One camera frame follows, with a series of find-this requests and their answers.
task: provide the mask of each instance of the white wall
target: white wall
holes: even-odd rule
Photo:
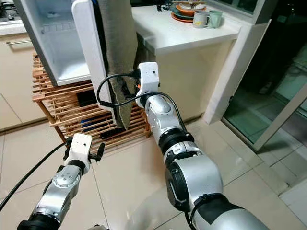
[[[205,112],[233,41],[157,55],[159,91],[169,94],[184,120]]]

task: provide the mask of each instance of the wooden shelf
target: wooden shelf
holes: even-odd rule
[[[54,87],[36,54],[33,55],[33,61],[32,100],[43,110],[50,126],[56,129],[62,140],[75,133],[91,135],[91,153],[95,154],[101,142],[106,144],[107,149],[142,136],[150,136],[147,116],[135,103],[130,126],[128,130],[122,131],[122,128],[114,124],[111,112],[99,108],[97,103],[79,106],[77,93],[92,90],[90,80]]]

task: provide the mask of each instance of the gray towel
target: gray towel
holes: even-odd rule
[[[137,50],[137,37],[131,12],[130,0],[98,0],[106,39],[108,75],[125,73],[133,69]],[[122,87],[127,83],[133,92],[135,81],[128,77],[111,81],[117,103],[125,101]],[[128,104],[115,111],[116,123],[128,129],[132,105]]]

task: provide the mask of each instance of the white cabinet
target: white cabinet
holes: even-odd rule
[[[0,129],[20,123],[21,121],[0,93]]]
[[[22,123],[44,117],[38,105],[32,102],[32,54],[35,50],[31,42],[6,43],[29,40],[27,34],[0,37],[0,93]]]

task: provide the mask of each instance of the green cup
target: green cup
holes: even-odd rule
[[[209,11],[209,28],[218,28],[221,25],[222,20],[221,11]]]

